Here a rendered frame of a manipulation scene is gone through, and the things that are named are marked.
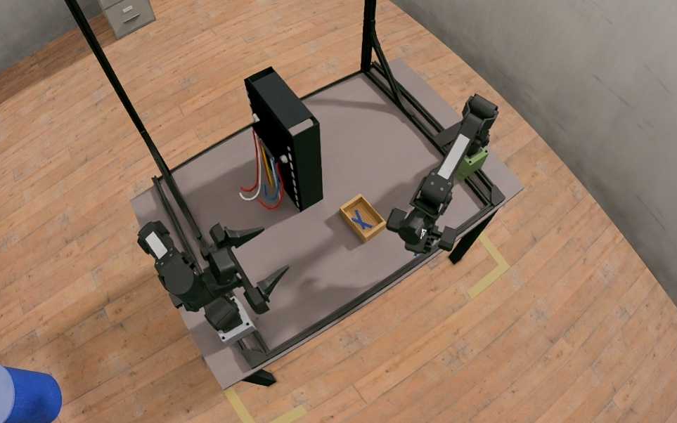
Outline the tan open box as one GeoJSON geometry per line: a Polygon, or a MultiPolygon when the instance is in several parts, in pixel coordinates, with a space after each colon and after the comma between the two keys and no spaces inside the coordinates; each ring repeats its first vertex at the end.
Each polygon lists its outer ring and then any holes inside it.
{"type": "Polygon", "coordinates": [[[342,205],[340,214],[364,242],[369,241],[379,232],[384,230],[386,226],[384,219],[361,194],[342,205]],[[360,223],[352,221],[352,217],[358,219],[354,210],[358,211],[363,223],[367,223],[373,227],[369,228],[366,226],[366,229],[363,230],[360,223]]]}

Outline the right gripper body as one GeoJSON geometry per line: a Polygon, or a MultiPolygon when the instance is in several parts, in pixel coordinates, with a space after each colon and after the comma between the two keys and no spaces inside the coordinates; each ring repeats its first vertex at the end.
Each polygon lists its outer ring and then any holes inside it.
{"type": "Polygon", "coordinates": [[[212,283],[215,282],[215,279],[213,278],[212,274],[206,275],[205,272],[201,273],[201,278],[203,280],[203,283],[209,290],[209,293],[213,296],[213,299],[223,299],[225,297],[225,294],[230,292],[231,290],[235,288],[241,288],[243,287],[245,292],[243,295],[247,299],[247,302],[251,306],[252,310],[256,314],[263,314],[266,313],[267,311],[270,310],[268,306],[266,305],[266,299],[260,289],[258,287],[253,288],[251,282],[249,281],[247,275],[245,274],[244,270],[240,266],[238,260],[236,259],[235,254],[232,251],[232,247],[234,246],[231,239],[229,238],[227,232],[222,229],[221,225],[218,223],[215,226],[212,226],[212,228],[209,231],[213,241],[216,243],[218,249],[221,249],[222,247],[225,247],[228,251],[228,255],[230,256],[231,260],[235,263],[236,266],[236,271],[234,272],[234,276],[236,277],[238,283],[237,285],[232,286],[231,288],[225,288],[225,289],[213,289],[212,288],[212,283]],[[239,273],[241,278],[237,276],[236,274],[239,273]],[[247,290],[247,291],[246,291],[247,290]]]}

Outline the black rack frame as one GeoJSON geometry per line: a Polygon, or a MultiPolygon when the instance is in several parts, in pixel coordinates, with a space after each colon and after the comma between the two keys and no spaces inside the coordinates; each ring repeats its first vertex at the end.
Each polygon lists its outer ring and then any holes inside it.
{"type": "Polygon", "coordinates": [[[248,77],[266,104],[288,130],[310,119],[313,126],[292,135],[303,211],[323,199],[320,122],[272,66],[248,77]],[[316,125],[315,125],[316,124],[316,125]]]}

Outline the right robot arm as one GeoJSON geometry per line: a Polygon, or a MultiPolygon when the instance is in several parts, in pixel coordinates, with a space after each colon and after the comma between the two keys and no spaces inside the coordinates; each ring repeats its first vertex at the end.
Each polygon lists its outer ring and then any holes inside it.
{"type": "MultiPolygon", "coordinates": [[[[198,312],[199,308],[203,307],[205,310],[203,316],[217,332],[223,330],[227,333],[242,325],[238,305],[227,296],[223,299],[221,297],[213,299],[201,275],[194,273],[196,261],[190,254],[180,253],[176,247],[173,247],[174,241],[169,234],[170,232],[160,221],[155,223],[150,221],[137,234],[138,245],[146,254],[152,254],[155,258],[155,269],[159,273],[158,278],[163,287],[167,291],[169,289],[168,292],[178,297],[187,306],[184,305],[186,311],[198,312]]],[[[216,243],[213,242],[200,249],[200,253],[203,261],[209,263],[203,271],[206,275],[212,274],[215,279],[212,283],[213,289],[231,288],[238,283],[234,276],[235,264],[225,247],[218,249],[216,243]]]]}

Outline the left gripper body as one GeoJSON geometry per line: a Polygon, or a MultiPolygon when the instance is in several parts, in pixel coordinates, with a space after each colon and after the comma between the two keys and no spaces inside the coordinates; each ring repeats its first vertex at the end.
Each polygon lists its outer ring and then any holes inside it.
{"type": "MultiPolygon", "coordinates": [[[[407,215],[406,211],[394,208],[391,214],[389,215],[388,220],[386,221],[386,230],[398,233],[398,229],[404,222],[406,215],[407,215]]],[[[441,241],[439,241],[438,247],[442,250],[450,252],[453,249],[458,231],[456,229],[445,226],[444,231],[442,233],[441,231],[438,231],[439,226],[436,226],[435,223],[436,221],[433,221],[429,226],[431,230],[431,234],[429,237],[431,237],[432,241],[441,239],[441,241]]]]}

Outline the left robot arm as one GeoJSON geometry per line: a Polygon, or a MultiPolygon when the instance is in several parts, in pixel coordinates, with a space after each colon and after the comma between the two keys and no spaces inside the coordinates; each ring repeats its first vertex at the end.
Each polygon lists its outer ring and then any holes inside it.
{"type": "Polygon", "coordinates": [[[461,128],[441,165],[425,176],[410,201],[415,207],[398,229],[405,249],[416,254],[430,252],[433,242],[430,224],[443,216],[452,198],[453,176],[467,155],[470,159],[489,144],[489,130],[498,115],[498,106],[478,94],[470,96],[461,115],[461,128]],[[466,114],[465,114],[466,113],[466,114]],[[494,116],[495,115],[495,116],[494,116]],[[481,148],[481,147],[482,148],[481,148]],[[420,197],[417,197],[420,192],[420,197]],[[441,204],[443,204],[441,208],[441,204]],[[441,208],[441,211],[439,211],[441,208]],[[427,246],[425,246],[427,245],[427,246]]]}

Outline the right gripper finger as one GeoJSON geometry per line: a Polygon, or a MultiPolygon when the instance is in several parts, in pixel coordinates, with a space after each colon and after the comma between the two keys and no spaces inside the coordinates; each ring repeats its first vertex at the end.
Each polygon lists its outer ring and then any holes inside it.
{"type": "Polygon", "coordinates": [[[275,288],[275,286],[276,286],[276,284],[278,283],[278,281],[282,278],[282,276],[285,274],[285,272],[286,272],[288,269],[289,269],[289,266],[288,266],[288,265],[287,265],[287,266],[284,266],[284,267],[278,269],[278,270],[277,270],[275,273],[273,273],[272,275],[268,276],[265,280],[256,282],[256,284],[258,285],[258,288],[260,289],[260,291],[262,292],[262,294],[264,295],[264,297],[265,297],[265,299],[268,301],[268,303],[270,302],[270,300],[268,299],[268,297],[270,296],[271,292],[272,292],[273,289],[275,288]],[[268,287],[268,286],[269,286],[269,287],[268,287]],[[268,288],[268,289],[267,289],[267,288],[268,288]],[[265,290],[265,291],[264,291],[264,290],[265,290]]]}
{"type": "Polygon", "coordinates": [[[226,226],[224,227],[228,236],[230,237],[235,248],[239,248],[241,245],[244,245],[246,242],[250,241],[254,237],[258,236],[265,229],[264,227],[251,228],[247,230],[229,230],[226,226]]]}

